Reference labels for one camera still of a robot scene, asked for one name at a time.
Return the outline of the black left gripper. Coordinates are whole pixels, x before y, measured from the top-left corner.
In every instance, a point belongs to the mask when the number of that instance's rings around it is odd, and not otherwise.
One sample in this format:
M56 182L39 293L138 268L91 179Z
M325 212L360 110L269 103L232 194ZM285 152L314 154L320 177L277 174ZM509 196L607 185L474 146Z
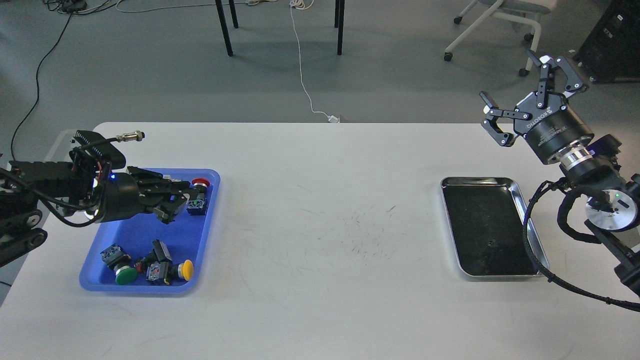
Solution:
M94 216L98 223L109 223L138 214L153 214L163 224L169 224L184 209L188 198L196 198L200 193L201 189L188 181L128 166L127 173L107 176L104 198Z

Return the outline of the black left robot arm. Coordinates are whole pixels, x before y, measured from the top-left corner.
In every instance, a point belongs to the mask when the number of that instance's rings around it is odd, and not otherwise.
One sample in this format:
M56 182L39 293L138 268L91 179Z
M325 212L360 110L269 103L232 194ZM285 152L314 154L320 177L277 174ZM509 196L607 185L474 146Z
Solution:
M42 203L50 214L70 227L126 220L138 214L154 214L171 223L186 208L204 215L210 182L180 181L162 173L129 166L114 142L142 141L135 131L103 137L78 130L69 161L10 161L1 170L1 264L7 265L43 244L48 234L38 227Z

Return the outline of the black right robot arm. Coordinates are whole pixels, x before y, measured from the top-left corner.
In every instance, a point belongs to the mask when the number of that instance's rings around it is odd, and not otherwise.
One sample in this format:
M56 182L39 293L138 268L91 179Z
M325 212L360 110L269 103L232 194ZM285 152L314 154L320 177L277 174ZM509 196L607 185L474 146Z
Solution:
M487 92L482 127L499 146L510 147L517 137L526 141L542 164L558 164L563 173L557 181L542 182L529 200L521 235L525 251L548 282L608 305L638 312L634 301L617 300L585 291L563 280L534 254L528 225L535 203L548 191L564 194L558 207L557 224L570 238L604 245L618 260L615 275L622 285L639 292L639 253L617 238L617 233L639 227L639 175L630 180L620 175L618 154L621 142L607 134L594 140L594 132L570 107L569 97L587 86L574 66L563 56L527 55L539 69L537 89L519 101L514 109L501 109Z

